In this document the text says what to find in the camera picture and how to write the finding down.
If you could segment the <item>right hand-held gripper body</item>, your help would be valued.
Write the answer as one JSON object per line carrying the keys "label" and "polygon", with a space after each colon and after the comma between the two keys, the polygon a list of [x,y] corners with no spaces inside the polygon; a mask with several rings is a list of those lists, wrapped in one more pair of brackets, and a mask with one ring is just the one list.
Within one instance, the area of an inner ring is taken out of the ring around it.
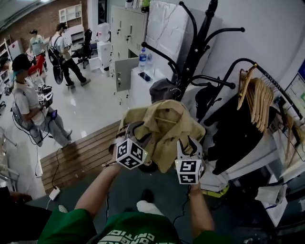
{"label": "right hand-held gripper body", "polygon": [[198,184],[204,174],[203,153],[199,152],[193,156],[177,153],[175,168],[179,184]]}

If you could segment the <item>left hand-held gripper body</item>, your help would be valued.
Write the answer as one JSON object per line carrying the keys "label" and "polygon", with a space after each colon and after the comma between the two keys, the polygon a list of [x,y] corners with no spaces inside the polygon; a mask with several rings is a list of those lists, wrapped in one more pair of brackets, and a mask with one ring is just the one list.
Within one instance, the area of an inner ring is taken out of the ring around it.
{"label": "left hand-held gripper body", "polygon": [[138,145],[138,139],[134,136],[125,139],[122,135],[117,135],[110,144],[110,153],[117,163],[132,170],[142,164],[148,155],[145,149]]}

